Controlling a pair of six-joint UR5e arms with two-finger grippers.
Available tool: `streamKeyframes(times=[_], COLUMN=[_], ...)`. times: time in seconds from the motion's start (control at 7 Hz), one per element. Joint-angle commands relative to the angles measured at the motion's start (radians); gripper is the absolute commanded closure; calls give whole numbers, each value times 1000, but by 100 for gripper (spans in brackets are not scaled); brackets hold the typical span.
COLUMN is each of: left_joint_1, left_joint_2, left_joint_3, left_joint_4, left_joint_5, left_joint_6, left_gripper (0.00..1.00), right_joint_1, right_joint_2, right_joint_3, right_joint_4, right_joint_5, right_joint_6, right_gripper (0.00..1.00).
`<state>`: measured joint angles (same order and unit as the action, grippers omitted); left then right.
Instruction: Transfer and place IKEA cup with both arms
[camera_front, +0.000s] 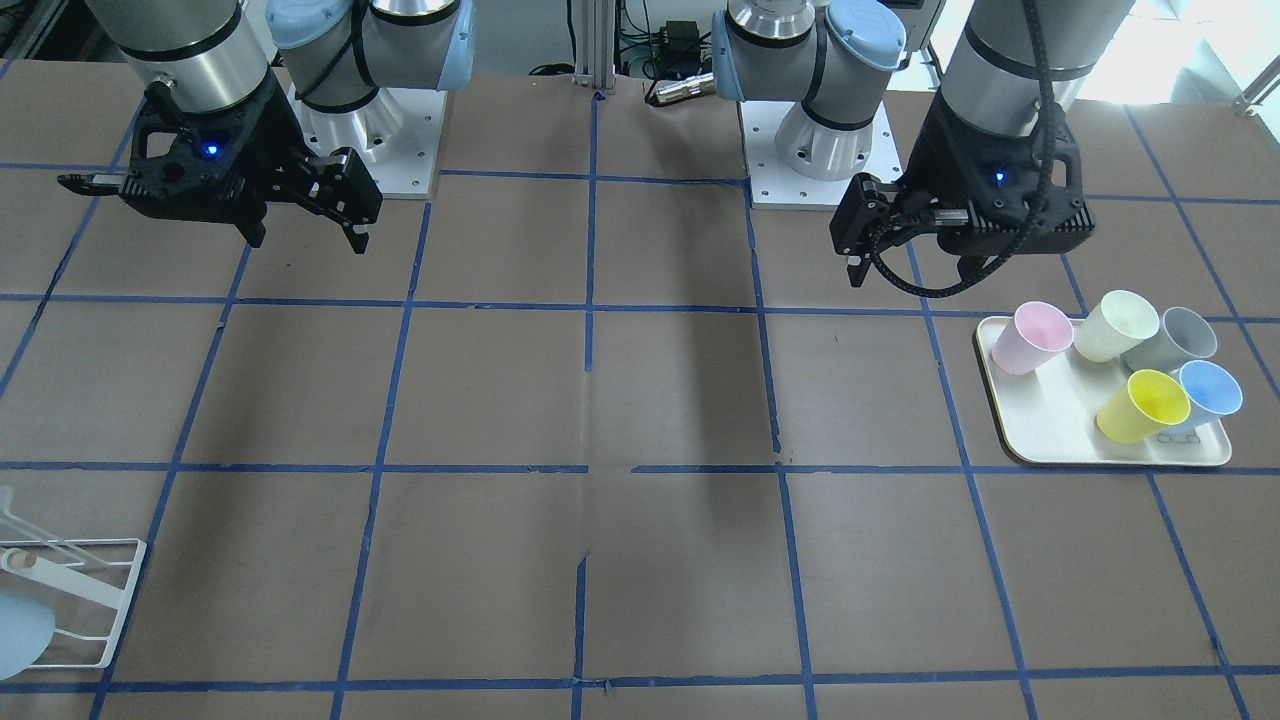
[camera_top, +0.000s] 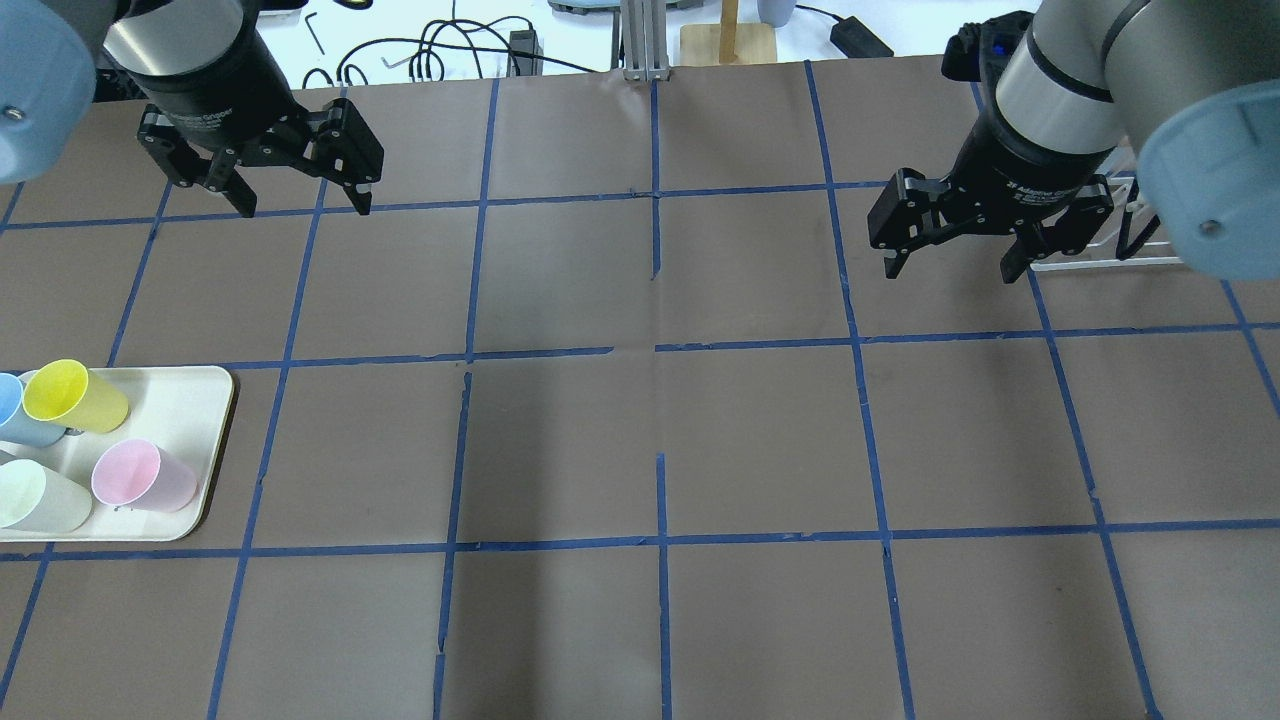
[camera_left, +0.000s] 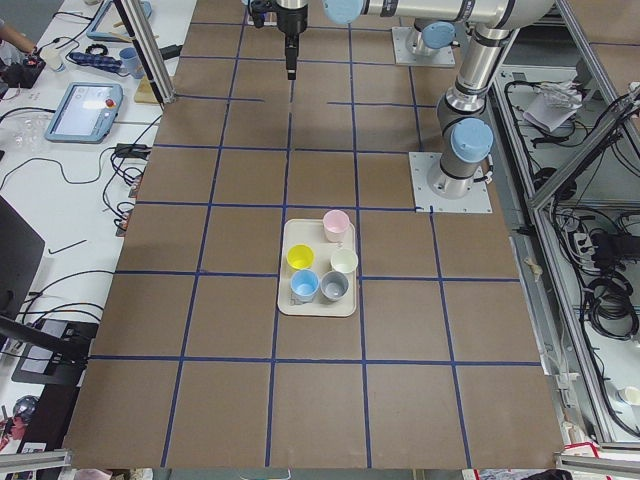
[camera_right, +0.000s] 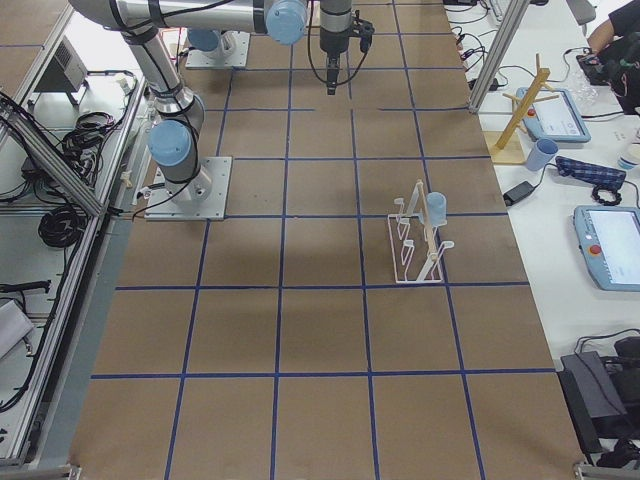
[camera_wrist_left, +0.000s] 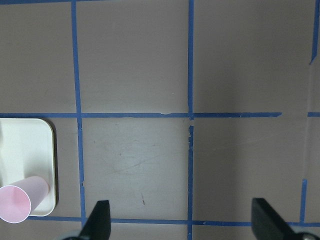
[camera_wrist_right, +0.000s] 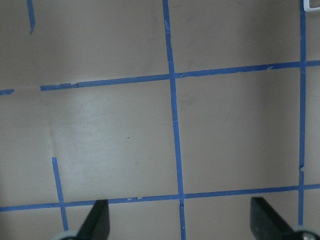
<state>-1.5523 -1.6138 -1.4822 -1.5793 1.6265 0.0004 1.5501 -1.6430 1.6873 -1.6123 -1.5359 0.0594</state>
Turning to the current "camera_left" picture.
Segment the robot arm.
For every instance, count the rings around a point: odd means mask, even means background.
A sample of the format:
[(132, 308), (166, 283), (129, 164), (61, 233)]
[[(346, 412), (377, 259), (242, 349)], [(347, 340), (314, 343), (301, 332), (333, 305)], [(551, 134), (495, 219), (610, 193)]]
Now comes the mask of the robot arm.
[(446, 21), (416, 18), (405, 41), (407, 50), (417, 56), (433, 56), (454, 41), (455, 27)]
[(479, 115), (509, 42), (517, 30), (541, 19), (552, 5), (551, 1), (325, 1), (323, 8), (336, 24), (349, 24), (361, 15), (473, 24), (455, 83), (438, 103), (445, 148), (427, 175), (435, 194), (457, 200), (470, 190), (476, 169), (493, 144), (492, 130)]

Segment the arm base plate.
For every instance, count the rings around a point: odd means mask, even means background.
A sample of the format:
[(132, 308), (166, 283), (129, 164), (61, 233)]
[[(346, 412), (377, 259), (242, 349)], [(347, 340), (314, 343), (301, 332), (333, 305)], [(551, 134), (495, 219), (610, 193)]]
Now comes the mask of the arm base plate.
[(415, 210), (424, 213), (490, 214), (493, 212), (481, 168), (472, 178), (457, 180), (447, 176), (438, 152), (410, 152), (409, 164)]
[(450, 45), (433, 49), (414, 27), (393, 27), (391, 30), (396, 65), (453, 68), (454, 52)]

